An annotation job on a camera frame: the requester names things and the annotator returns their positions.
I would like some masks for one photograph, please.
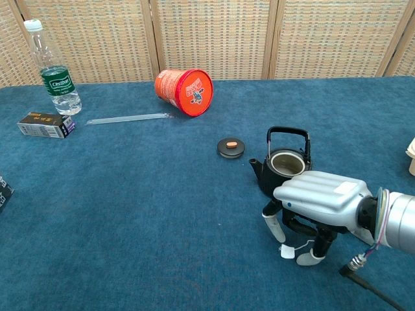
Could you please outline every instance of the robotic hand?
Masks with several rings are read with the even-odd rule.
[[[365,256],[379,244],[415,253],[415,196],[380,188],[373,197],[362,180],[306,171],[277,187],[274,197],[263,209],[263,217],[278,242],[285,242],[276,218],[281,209],[288,228],[315,236],[310,252],[297,258],[301,266],[321,262],[337,233],[359,230],[369,231],[374,241]],[[316,224],[316,229],[296,216]]]

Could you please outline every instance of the orange canister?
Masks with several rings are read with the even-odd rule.
[[[205,112],[213,98],[213,83],[200,69],[163,70],[154,82],[156,94],[192,117]]]

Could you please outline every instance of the black box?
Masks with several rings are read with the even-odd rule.
[[[6,203],[12,196],[13,192],[14,189],[8,185],[2,175],[0,175],[0,213],[3,212],[3,209],[5,208]]]
[[[29,112],[18,126],[25,135],[65,138],[75,129],[75,122],[68,115]]]

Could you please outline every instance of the red lid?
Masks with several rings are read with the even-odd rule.
[[[205,112],[213,98],[213,83],[209,75],[200,69],[190,69],[179,79],[175,99],[184,113],[197,117]]]

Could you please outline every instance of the woven screen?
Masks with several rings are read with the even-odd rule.
[[[0,1],[0,16],[0,87],[40,84],[29,46],[7,1]]]
[[[394,74],[399,76],[415,76],[415,33],[412,35],[412,39],[409,41]]]
[[[75,82],[152,80],[140,0],[26,0]]]
[[[269,0],[151,3],[159,18],[161,69],[197,67],[215,79],[261,78]]]
[[[375,76],[408,1],[284,1],[275,77]]]

